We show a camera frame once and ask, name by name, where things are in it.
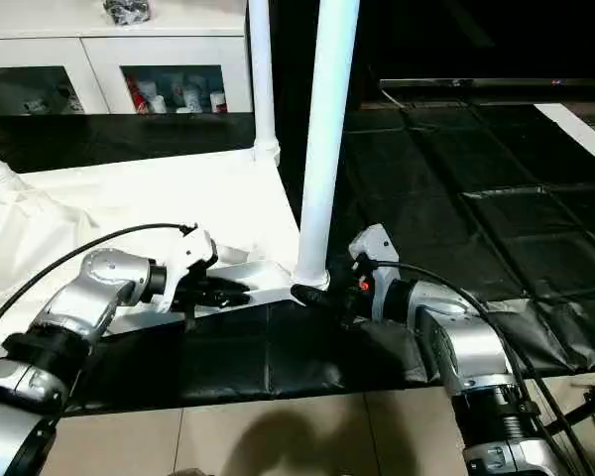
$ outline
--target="white tubular frame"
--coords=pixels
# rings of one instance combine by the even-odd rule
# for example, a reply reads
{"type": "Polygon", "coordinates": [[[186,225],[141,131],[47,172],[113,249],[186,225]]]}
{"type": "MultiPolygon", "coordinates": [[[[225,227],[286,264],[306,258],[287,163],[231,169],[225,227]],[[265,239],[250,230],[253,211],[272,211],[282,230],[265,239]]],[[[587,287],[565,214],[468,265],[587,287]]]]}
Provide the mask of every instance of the white tubular frame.
{"type": "MultiPolygon", "coordinates": [[[[269,1],[250,0],[249,18],[258,159],[278,162],[271,61],[269,1]]],[[[308,127],[297,283],[325,288],[328,233],[359,0],[321,0],[308,127]]]]}
{"type": "Polygon", "coordinates": [[[249,0],[251,34],[251,68],[256,113],[256,158],[270,155],[280,163],[280,146],[276,138],[274,114],[274,79],[271,62],[271,29],[269,0],[249,0]]]}
{"type": "Polygon", "coordinates": [[[359,0],[321,0],[294,281],[326,288],[326,249],[359,0]]]}

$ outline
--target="bottle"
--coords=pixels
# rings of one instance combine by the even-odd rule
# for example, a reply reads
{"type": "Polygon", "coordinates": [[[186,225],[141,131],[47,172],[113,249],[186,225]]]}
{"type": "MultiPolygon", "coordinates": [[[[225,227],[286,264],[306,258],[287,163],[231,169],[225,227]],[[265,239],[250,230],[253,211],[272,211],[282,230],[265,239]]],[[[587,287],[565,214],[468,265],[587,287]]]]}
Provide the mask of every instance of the bottle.
{"type": "Polygon", "coordinates": [[[213,91],[209,94],[211,112],[227,112],[227,99],[223,91],[213,91]]]}

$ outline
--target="black cable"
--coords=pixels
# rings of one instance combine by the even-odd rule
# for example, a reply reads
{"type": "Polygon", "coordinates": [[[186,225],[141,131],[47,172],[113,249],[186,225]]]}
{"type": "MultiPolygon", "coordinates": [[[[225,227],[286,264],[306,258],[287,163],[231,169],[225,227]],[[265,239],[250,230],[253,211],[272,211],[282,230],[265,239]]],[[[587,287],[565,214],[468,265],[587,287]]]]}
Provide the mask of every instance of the black cable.
{"type": "MultiPolygon", "coordinates": [[[[514,375],[516,377],[516,382],[517,382],[521,392],[524,393],[525,397],[530,398],[529,390],[527,389],[527,385],[525,384],[525,379],[522,375],[522,370],[520,368],[520,365],[518,364],[516,355],[518,355],[518,357],[520,357],[520,359],[525,363],[525,366],[527,367],[529,372],[531,372],[532,376],[534,377],[535,383],[540,388],[544,398],[546,399],[546,402],[551,407],[551,409],[553,410],[553,413],[555,414],[557,419],[562,424],[564,432],[568,436],[568,439],[570,440],[571,445],[573,446],[573,449],[577,453],[577,459],[581,463],[582,467],[584,468],[584,470],[586,471],[586,473],[588,475],[595,476],[595,470],[591,466],[582,444],[580,443],[579,439],[577,438],[577,435],[573,431],[573,428],[571,428],[570,424],[566,420],[566,417],[564,416],[564,412],[561,410],[561,408],[557,404],[557,401],[555,400],[555,398],[549,391],[548,387],[546,386],[546,383],[542,379],[539,372],[536,370],[536,367],[532,363],[531,359],[527,356],[525,351],[519,345],[517,345],[516,341],[514,341],[511,338],[511,336],[507,335],[500,328],[500,326],[498,326],[498,324],[490,318],[489,313],[483,307],[483,305],[480,302],[478,302],[478,300],[476,300],[474,297],[472,297],[466,291],[459,288],[457,285],[452,283],[450,280],[447,280],[443,276],[438,275],[437,273],[433,273],[430,270],[426,270],[425,268],[421,268],[421,267],[414,266],[414,265],[408,265],[405,263],[399,263],[396,261],[375,261],[375,262],[373,262],[373,264],[377,267],[399,268],[402,270],[410,271],[410,272],[417,273],[419,275],[428,277],[428,278],[436,281],[437,283],[440,283],[440,284],[450,288],[455,293],[457,293],[462,298],[464,298],[467,302],[469,302],[469,304],[471,304],[471,306],[474,307],[474,309],[476,309],[476,311],[480,314],[481,318],[483,320],[485,320],[485,322],[487,322],[492,327],[492,329],[498,334],[499,338],[503,342],[503,344],[504,344],[503,347],[505,347],[505,351],[507,352],[507,359],[509,360],[509,363],[512,366],[514,375]]],[[[540,429],[540,432],[542,432],[544,439],[550,445],[551,450],[555,453],[556,457],[560,458],[561,462],[565,466],[567,466],[567,469],[570,470],[570,465],[569,465],[567,459],[565,457],[563,457],[563,453],[561,452],[561,449],[559,448],[557,443],[555,443],[555,441],[550,436],[550,434],[547,433],[546,429],[541,424],[541,421],[539,421],[539,423],[540,424],[536,424],[536,425],[538,426],[538,429],[540,429]]]]}
{"type": "Polygon", "coordinates": [[[4,304],[0,306],[0,319],[7,312],[7,310],[9,310],[11,306],[15,304],[19,298],[22,297],[22,295],[30,288],[32,288],[41,278],[46,276],[55,268],[63,265],[66,261],[70,260],[71,258],[74,258],[75,256],[83,253],[84,251],[89,250],[90,248],[93,248],[97,245],[100,245],[105,241],[111,240],[112,238],[116,238],[121,235],[127,235],[128,233],[133,233],[135,231],[149,230],[152,228],[176,228],[177,230],[180,230],[180,232],[183,235],[186,235],[195,229],[194,227],[190,227],[187,225],[177,225],[175,223],[148,223],[145,225],[137,225],[131,226],[130,228],[124,228],[123,230],[109,233],[100,238],[97,238],[96,240],[92,240],[84,245],[81,245],[79,248],[72,250],[70,253],[67,253],[58,260],[50,263],[43,270],[39,271],[36,275],[34,275],[32,278],[26,281],[21,288],[15,291],[13,295],[9,297],[4,304]]]}

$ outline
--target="white strip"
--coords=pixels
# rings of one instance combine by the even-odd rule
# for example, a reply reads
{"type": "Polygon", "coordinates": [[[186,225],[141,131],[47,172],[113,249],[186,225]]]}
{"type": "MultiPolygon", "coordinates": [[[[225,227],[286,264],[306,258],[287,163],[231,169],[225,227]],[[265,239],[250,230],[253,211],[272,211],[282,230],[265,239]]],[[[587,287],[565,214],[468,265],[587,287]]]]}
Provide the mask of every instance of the white strip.
{"type": "Polygon", "coordinates": [[[595,156],[595,130],[592,127],[562,104],[536,104],[535,107],[595,156]]]}

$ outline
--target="white bottle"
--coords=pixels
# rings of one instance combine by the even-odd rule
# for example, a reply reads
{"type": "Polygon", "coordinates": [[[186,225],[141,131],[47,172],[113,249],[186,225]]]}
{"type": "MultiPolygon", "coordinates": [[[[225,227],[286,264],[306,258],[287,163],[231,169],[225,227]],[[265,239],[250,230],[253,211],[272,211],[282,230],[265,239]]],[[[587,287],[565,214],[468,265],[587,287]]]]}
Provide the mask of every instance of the white bottle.
{"type": "Polygon", "coordinates": [[[202,112],[202,106],[200,105],[200,91],[196,86],[186,86],[182,92],[182,98],[185,102],[185,107],[191,112],[202,112]]]}
{"type": "Polygon", "coordinates": [[[155,96],[150,100],[150,109],[155,114],[165,114],[168,112],[168,108],[166,107],[166,100],[163,96],[155,96]]]}

